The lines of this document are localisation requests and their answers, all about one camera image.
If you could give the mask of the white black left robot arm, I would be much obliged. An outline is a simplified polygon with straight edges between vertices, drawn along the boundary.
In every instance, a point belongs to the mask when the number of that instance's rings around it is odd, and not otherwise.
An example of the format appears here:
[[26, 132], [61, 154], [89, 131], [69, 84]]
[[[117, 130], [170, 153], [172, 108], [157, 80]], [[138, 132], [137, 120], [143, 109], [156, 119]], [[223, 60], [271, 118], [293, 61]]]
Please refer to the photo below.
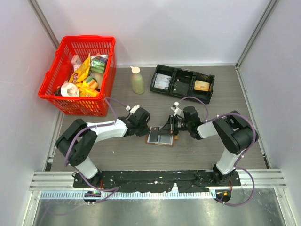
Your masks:
[[150, 132], [149, 120], [149, 112], [139, 105], [130, 109], [128, 116], [108, 122], [86, 123], [77, 119], [57, 139], [55, 145], [67, 159], [67, 163], [79, 171], [79, 177], [89, 187], [98, 187], [102, 175], [89, 158], [94, 144], [110, 138], [145, 136]]

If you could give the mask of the black VIP credit card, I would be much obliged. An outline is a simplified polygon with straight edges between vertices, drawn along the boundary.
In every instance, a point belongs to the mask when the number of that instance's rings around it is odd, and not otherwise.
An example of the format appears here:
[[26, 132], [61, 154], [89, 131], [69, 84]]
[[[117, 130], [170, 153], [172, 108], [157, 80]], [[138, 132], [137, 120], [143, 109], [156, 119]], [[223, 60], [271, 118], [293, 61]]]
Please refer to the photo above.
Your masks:
[[150, 134], [149, 134], [149, 142], [150, 143], [158, 142], [159, 130], [160, 130], [160, 127], [151, 127], [150, 128]]

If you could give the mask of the brown leather card holder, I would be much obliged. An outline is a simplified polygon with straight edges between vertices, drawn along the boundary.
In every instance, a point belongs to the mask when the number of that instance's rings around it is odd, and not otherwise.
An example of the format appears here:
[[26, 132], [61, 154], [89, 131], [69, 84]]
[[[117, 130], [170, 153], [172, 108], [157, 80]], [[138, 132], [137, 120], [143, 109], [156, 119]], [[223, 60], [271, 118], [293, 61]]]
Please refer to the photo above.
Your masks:
[[178, 140], [178, 135], [159, 135], [158, 142], [150, 143], [149, 142], [149, 134], [146, 135], [146, 138], [145, 138], [146, 144], [174, 146], [176, 140]]

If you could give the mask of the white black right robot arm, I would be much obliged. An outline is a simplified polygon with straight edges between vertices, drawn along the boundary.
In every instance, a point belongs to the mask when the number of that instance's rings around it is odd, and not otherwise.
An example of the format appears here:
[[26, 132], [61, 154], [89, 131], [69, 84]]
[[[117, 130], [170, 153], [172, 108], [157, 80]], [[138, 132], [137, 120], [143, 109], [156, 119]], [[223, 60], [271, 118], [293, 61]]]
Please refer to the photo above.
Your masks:
[[177, 135], [179, 131], [188, 131], [196, 140], [218, 135], [224, 145], [224, 151], [213, 166], [212, 179], [218, 186], [225, 185], [234, 174], [239, 160], [258, 141], [257, 131], [250, 121], [237, 111], [205, 122], [201, 121], [193, 106], [185, 107], [183, 114], [183, 117], [170, 115], [158, 134]]

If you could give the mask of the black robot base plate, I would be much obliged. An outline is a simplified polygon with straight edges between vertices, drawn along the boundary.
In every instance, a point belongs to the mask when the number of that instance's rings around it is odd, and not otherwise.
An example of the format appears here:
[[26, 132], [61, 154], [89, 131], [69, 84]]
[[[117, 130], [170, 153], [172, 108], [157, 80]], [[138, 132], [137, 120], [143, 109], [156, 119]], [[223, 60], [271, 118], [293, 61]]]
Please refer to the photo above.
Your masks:
[[217, 174], [206, 170], [182, 171], [102, 171], [87, 184], [78, 172], [72, 174], [74, 188], [97, 187], [103, 190], [117, 189], [124, 193], [163, 193], [177, 186], [180, 193], [205, 192], [210, 187], [241, 186], [235, 171], [221, 180]]

